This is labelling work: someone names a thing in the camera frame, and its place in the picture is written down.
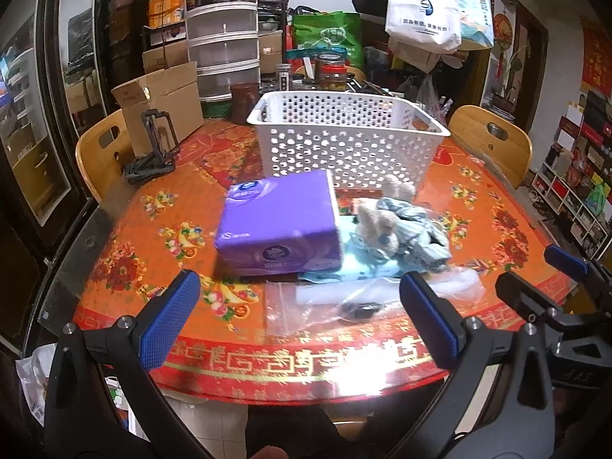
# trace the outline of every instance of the plush toy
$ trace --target plush toy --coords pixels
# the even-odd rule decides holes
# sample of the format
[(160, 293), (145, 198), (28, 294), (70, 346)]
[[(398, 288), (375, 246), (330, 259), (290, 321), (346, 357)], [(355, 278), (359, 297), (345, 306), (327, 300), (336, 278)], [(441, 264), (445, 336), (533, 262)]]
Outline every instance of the plush toy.
[(448, 236), (424, 208), (412, 205), (414, 185), (389, 175), (382, 190), (380, 200), (357, 199), (357, 237), (377, 260), (398, 255), (407, 264), (443, 270), (451, 258)]

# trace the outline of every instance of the orange container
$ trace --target orange container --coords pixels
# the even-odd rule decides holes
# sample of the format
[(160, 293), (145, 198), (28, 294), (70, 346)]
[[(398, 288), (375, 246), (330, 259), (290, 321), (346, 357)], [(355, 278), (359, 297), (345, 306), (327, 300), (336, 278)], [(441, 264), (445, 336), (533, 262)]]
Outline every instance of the orange container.
[(149, 27), (155, 29), (184, 20), (185, 0), (149, 0)]

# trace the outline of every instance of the red floral tablecloth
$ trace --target red floral tablecloth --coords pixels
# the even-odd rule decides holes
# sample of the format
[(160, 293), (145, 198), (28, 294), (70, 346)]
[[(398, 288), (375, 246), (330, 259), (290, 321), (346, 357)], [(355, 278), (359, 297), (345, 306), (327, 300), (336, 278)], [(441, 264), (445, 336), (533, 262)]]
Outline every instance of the red floral tablecloth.
[[(262, 175), (254, 130), (204, 125), (181, 148), (177, 170), (141, 188), (96, 263), (75, 313), (82, 328), (136, 315), (181, 268), (200, 275), (195, 307), (164, 366), (162, 387), (250, 403), (312, 403), (363, 398), (420, 386), (443, 376), (406, 316), (292, 337), (265, 335), (264, 283), (241, 283), (216, 261), (214, 235), (226, 189)], [(339, 193), (347, 210), (354, 194)], [(439, 214), (453, 262), (479, 272), (487, 289), (476, 304), (456, 302), (493, 328), (520, 325), (495, 295), (514, 270), (553, 299), (568, 279), (543, 259), (547, 240), (515, 200), (451, 140), (440, 146), (417, 196)]]

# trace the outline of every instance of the brown mug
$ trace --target brown mug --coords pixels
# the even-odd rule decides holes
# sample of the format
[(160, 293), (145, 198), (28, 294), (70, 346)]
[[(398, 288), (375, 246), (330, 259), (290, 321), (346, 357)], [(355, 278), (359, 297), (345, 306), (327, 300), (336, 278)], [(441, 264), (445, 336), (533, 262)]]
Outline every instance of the brown mug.
[(259, 84), (256, 82), (241, 82), (230, 86), (231, 117), (234, 124), (246, 124), (249, 114), (259, 101)]

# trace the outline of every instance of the chair backrest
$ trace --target chair backrest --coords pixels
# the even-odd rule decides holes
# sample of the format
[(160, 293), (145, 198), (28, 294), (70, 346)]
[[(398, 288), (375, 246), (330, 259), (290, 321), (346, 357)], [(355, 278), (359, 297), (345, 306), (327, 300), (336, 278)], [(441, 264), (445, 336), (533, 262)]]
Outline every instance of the chair backrest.
[(76, 157), (85, 184), (102, 202), (122, 169), (135, 158), (123, 112), (118, 110), (85, 131), (76, 144)]
[(451, 117), (449, 131), (489, 156), (513, 187), (518, 188), (527, 176), (533, 148), (521, 128), (488, 110), (465, 105)]

